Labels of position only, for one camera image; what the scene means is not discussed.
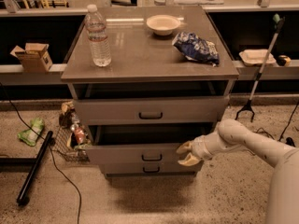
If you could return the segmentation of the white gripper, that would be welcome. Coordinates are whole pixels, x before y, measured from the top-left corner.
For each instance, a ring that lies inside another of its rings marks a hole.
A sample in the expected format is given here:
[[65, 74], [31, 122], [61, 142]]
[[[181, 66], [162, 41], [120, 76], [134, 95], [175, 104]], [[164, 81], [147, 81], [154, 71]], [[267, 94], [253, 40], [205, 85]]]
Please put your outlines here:
[[179, 160], [178, 163], [182, 166], [190, 167], [198, 164], [200, 161], [210, 160], [213, 155], [206, 147], [205, 136], [199, 136], [192, 141], [187, 141], [180, 145], [177, 150], [177, 154], [183, 154], [187, 152], [187, 156], [183, 160]]

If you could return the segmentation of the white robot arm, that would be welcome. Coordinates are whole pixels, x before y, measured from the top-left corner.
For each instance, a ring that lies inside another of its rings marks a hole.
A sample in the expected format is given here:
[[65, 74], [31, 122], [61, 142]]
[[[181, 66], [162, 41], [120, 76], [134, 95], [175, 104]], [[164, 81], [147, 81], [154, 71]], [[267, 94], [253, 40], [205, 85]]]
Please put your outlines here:
[[269, 188], [265, 224], [299, 224], [299, 148], [254, 133], [234, 119], [222, 120], [210, 134], [180, 145], [186, 153], [178, 163], [194, 166], [218, 153], [245, 147], [274, 168]]

